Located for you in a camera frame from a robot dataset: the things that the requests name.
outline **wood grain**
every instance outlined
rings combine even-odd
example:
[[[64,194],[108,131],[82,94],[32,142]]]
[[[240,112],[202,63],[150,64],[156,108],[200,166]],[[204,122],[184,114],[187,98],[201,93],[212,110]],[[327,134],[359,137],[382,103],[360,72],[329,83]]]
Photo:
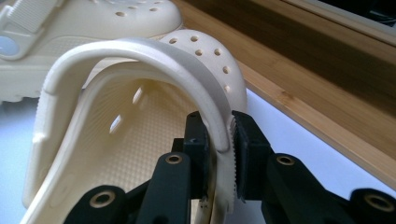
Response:
[[[396,49],[277,0],[174,1],[247,86],[396,189]]]

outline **white table surface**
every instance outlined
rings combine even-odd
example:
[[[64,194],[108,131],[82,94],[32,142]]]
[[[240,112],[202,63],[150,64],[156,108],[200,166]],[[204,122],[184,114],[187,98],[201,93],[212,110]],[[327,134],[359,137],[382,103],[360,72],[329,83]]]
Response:
[[[353,189],[396,191],[369,175],[312,133],[247,91],[248,113],[256,120],[275,152],[299,158],[329,191],[349,198]],[[19,223],[26,209],[21,196],[31,145],[37,99],[0,105],[0,224]],[[235,202],[226,223],[264,223],[259,202]]]

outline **wooden surface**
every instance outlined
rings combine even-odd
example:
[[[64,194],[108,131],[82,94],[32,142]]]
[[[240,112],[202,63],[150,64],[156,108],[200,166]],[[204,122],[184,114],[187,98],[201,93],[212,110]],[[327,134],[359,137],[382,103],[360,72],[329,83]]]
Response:
[[[174,0],[188,28],[231,51],[251,90],[396,189],[396,48],[257,1]]]

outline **cream rubber shoe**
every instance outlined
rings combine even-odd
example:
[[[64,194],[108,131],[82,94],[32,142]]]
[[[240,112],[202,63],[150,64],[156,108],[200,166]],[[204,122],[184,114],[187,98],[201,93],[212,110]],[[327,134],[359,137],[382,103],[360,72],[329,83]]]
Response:
[[[8,6],[12,2],[0,5],[0,103],[38,97],[50,67],[76,46],[160,38],[182,26],[177,7],[167,0],[19,0]]]
[[[121,57],[80,95],[97,62]],[[212,160],[206,201],[195,223],[222,223],[233,211],[232,110],[245,112],[244,79],[230,52],[211,36],[175,31],[161,41],[130,38],[68,51],[41,92],[27,172],[22,223],[63,223],[81,196],[101,185],[129,191],[151,178],[158,158],[200,111]]]

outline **shoe strap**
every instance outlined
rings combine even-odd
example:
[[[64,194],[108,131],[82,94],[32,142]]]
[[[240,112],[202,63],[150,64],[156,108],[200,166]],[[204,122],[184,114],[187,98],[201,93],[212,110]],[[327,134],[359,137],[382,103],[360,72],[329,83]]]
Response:
[[[0,59],[22,58],[44,31],[43,24],[64,0],[19,0],[0,12]]]

